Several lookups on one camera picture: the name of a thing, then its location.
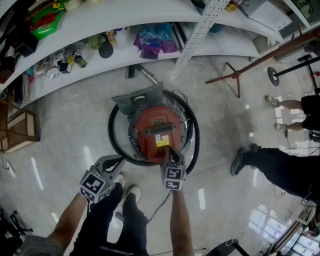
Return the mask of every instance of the shoe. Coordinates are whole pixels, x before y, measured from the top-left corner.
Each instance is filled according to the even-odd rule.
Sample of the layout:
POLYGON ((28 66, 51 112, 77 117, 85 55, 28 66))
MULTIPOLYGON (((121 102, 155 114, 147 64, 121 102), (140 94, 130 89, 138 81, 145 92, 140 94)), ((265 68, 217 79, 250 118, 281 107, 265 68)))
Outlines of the shoe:
POLYGON ((236 152, 235 158, 232 162, 230 172, 232 176, 237 176, 243 166, 241 167, 242 164, 242 159, 243 159, 243 154, 248 152, 244 147, 240 147, 238 151, 236 152))
POLYGON ((130 194, 135 194, 135 202, 137 203, 139 199, 141 198, 141 189, 135 184, 132 184, 126 193, 126 196, 129 196, 130 194))
POLYGON ((264 96, 265 101, 268 102, 272 107, 280 107, 279 100, 277 98, 271 97, 270 95, 264 96))
POLYGON ((257 152, 258 150, 260 150, 262 147, 257 145, 256 143, 252 143, 249 145, 249 150, 252 152, 257 152))
POLYGON ((120 183, 122 188, 125 188, 126 185, 126 176, 123 172, 120 172, 119 175, 115 178, 114 183, 120 183))
POLYGON ((288 130, 287 125, 285 123, 277 123, 277 122, 274 124, 274 129, 276 131, 283 131, 283 132, 288 130))

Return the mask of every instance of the brown metal stand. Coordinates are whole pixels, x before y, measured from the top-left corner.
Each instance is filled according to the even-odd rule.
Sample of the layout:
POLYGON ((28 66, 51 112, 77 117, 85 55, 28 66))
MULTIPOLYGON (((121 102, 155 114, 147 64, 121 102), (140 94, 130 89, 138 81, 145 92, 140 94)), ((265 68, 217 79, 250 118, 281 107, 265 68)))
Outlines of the brown metal stand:
POLYGON ((299 46, 308 40, 317 39, 317 38, 320 38, 320 28, 317 28, 313 31, 302 34, 302 35, 298 36, 297 38, 294 38, 290 42, 280 46, 278 49, 275 49, 274 51, 268 53, 267 55, 261 57, 260 59, 257 59, 255 62, 249 64, 248 66, 245 66, 244 68, 242 68, 240 70, 235 70, 228 62, 226 62, 225 64, 228 65, 232 69, 233 73, 206 81, 205 83, 208 85, 208 84, 211 84, 211 83, 214 83, 217 81, 221 81, 224 79, 228 79, 228 78, 236 79, 237 87, 238 87, 238 98, 240 98, 239 77, 241 76, 241 74, 243 74, 244 72, 254 68, 255 66, 259 65, 260 63, 262 63, 262 62, 264 62, 264 61, 266 61, 276 55, 279 55, 279 54, 282 54, 288 50, 291 50, 294 47, 299 46))

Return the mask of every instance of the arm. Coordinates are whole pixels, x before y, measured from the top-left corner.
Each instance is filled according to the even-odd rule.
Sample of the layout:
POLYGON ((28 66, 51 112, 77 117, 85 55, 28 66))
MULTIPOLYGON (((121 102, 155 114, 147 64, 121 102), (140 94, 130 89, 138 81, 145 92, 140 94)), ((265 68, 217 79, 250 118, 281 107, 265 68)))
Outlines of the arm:
POLYGON ((66 251, 69 246, 86 205, 87 199, 78 193, 62 213, 54 231, 48 236, 58 241, 63 251, 66 251))
POLYGON ((192 254, 191 226, 188 209, 182 190, 173 191, 170 234, 173 248, 173 256, 192 254))

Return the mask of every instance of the person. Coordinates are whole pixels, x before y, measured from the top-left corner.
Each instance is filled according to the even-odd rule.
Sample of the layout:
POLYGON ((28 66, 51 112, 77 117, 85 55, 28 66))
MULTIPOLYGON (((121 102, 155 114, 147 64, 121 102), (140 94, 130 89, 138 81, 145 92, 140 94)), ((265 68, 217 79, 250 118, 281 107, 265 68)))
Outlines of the person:
POLYGON ((274 108, 280 106, 285 107, 288 110, 302 110, 305 115, 309 115, 303 122, 294 122, 291 124, 275 123, 274 129, 277 131, 317 131, 320 132, 320 96, 310 95, 305 96, 298 100, 284 100, 279 101, 278 99, 271 97, 270 95, 265 96, 265 100, 274 108))
POLYGON ((231 164, 231 174, 238 176, 245 166, 258 168, 274 185, 287 193, 313 201, 316 213, 310 222, 315 235, 320 234, 320 155, 289 155, 278 148, 262 148, 251 144, 249 150, 240 147, 231 164))
MULTIPOLYGON (((120 173, 109 196, 94 204, 74 242, 70 256, 77 255, 148 255, 148 219, 137 207, 141 190, 131 185, 122 207, 123 229, 116 244, 107 242, 109 224, 122 199, 126 176, 120 173)), ((172 192, 170 234, 174 256, 193 255, 191 225, 183 191, 172 192)), ((78 193, 62 213, 54 231, 48 237, 29 235, 21 247, 22 256, 62 256, 69 246, 80 222, 87 199, 78 193)))

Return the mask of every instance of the black pants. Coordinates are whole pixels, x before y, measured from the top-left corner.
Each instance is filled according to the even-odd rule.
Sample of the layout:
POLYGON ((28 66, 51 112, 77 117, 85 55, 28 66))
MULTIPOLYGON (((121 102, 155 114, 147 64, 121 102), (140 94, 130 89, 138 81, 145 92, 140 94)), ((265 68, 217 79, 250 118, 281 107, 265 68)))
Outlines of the black pants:
POLYGON ((146 250, 148 219, 138 209, 136 196, 132 193, 123 203, 123 229, 118 242, 116 244, 107 242, 109 224, 122 194, 121 184, 116 183, 110 195, 91 209, 84 220, 70 256, 84 255, 84 253, 88 255, 119 254, 117 251, 135 255, 148 254, 146 250))
POLYGON ((277 148, 261 148, 243 154, 241 166, 247 165, 257 167, 271 183, 289 194, 320 201, 320 156, 298 157, 277 148))

